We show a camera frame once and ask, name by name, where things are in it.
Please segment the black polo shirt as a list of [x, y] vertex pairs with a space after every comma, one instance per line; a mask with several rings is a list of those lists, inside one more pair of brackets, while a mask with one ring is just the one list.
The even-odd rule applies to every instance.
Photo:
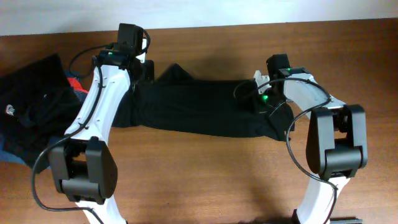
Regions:
[[294, 116], [289, 105], [273, 114], [255, 114], [235, 102], [245, 80], [199, 80], [173, 64], [154, 82], [137, 82], [122, 98], [112, 125], [230, 138], [269, 137], [285, 141]]

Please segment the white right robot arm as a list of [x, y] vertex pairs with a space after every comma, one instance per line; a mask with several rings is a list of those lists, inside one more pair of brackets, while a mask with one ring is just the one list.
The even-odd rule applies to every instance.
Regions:
[[[333, 218], [339, 194], [344, 186], [368, 163], [366, 113], [360, 105], [348, 105], [317, 83], [304, 67], [292, 67], [287, 54], [274, 54], [266, 61], [267, 75], [256, 71], [254, 89], [233, 96], [238, 101], [258, 97], [273, 111], [271, 97], [282, 103], [293, 102], [301, 110], [285, 131], [285, 143], [292, 162], [309, 177], [306, 193], [289, 218], [274, 223], [362, 223], [356, 217]], [[290, 130], [301, 117], [309, 118], [305, 148], [308, 168], [295, 158], [290, 145]]]

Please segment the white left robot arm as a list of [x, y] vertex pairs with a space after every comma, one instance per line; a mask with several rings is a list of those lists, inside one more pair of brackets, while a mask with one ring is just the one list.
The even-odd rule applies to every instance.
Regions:
[[146, 76], [147, 31], [121, 23], [118, 39], [93, 57], [93, 81], [63, 138], [47, 150], [55, 188], [90, 223], [125, 223], [114, 191], [118, 168], [108, 148], [109, 132], [124, 95]]

